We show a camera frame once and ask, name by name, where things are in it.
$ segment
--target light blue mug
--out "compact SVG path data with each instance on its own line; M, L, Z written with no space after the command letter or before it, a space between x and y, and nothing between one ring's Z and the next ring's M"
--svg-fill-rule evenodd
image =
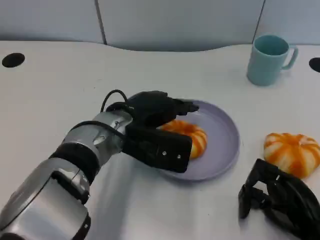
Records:
M290 48L293 48L294 52L289 64L284 66ZM271 85L277 80L281 70L288 70L294 65L298 52L296 46L289 46L281 37L260 36L253 41L246 75L255 85Z

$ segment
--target plate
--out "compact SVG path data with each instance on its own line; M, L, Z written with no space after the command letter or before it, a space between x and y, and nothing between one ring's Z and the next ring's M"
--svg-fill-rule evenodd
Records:
M221 108L204 101L192 101L199 110L177 119L196 124L205 131L206 150L202 156L189 161L184 173L161 172L181 180L199 181L217 177L238 160L240 135L234 121Z

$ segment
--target table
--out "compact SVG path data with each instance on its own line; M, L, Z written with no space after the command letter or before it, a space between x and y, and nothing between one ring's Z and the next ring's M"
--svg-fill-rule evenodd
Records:
M238 221L238 192L262 157L267 134L302 133L320 141L320 74L308 64L320 46L298 47L292 70L258 87L246 78L250 45L138 52L83 42L0 42L0 59L25 55L18 67L0 66L0 208L71 127L99 112L107 92L160 90L224 109L239 129L238 162L216 179L183 183L125 154L113 156L91 186L87 239L295 239L261 211ZM114 95L109 103L120 99ZM319 179L316 170L305 180L318 198Z

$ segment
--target black hole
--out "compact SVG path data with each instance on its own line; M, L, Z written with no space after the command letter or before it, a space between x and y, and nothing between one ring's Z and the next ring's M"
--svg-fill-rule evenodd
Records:
M22 53L11 53L2 59L2 65L6 68L14 68L25 61L25 55Z
M24 240L24 238L13 233L5 233L0 237L0 240Z
M320 73L320 57L312 58L309 61L309 66L310 66L310 68L312 68L316 72Z

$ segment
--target white wall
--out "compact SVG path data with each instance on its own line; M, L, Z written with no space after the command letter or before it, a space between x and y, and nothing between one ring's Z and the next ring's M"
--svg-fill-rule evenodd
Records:
M103 43L95 0L0 0L0 40Z
M108 45L196 51L252 42L263 0L98 0Z
M266 0L256 35L266 33L291 44L320 44L320 0Z

